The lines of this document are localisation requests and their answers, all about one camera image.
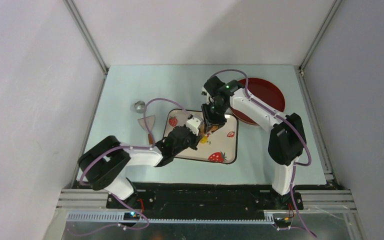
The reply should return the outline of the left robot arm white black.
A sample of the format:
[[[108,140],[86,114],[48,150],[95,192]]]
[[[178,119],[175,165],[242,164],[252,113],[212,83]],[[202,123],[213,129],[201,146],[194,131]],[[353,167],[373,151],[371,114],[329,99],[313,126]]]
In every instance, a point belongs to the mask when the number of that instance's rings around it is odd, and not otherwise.
[[[125,208],[133,208],[138,202],[133,183],[121,175],[126,167],[164,167],[186,149],[196,150],[203,134],[191,127],[176,126],[154,146],[122,144],[109,135],[84,153],[77,161],[82,171],[79,183],[93,190],[105,190]]]

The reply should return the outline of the yellow dough piece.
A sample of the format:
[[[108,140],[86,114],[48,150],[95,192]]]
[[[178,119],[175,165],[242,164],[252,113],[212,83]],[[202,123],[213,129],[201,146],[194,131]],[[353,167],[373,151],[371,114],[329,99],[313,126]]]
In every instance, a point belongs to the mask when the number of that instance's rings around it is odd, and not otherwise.
[[[200,143],[201,144],[206,144],[208,142],[208,137],[205,135],[201,140],[200,140]]]

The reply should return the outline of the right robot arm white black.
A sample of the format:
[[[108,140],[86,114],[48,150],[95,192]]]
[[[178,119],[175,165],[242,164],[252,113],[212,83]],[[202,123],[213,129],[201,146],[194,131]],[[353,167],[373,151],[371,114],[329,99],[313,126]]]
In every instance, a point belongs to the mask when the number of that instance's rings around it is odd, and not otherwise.
[[[202,87],[206,102],[202,104],[203,128],[201,132],[214,133],[226,124],[225,113],[232,108],[251,118],[269,133],[267,151],[275,162],[275,191],[271,204],[284,209],[291,202],[290,192],[294,187],[295,166],[303,151],[307,151],[304,127],[301,117],[277,111],[258,97],[251,94],[247,84],[237,80],[222,82],[217,76],[209,78]]]

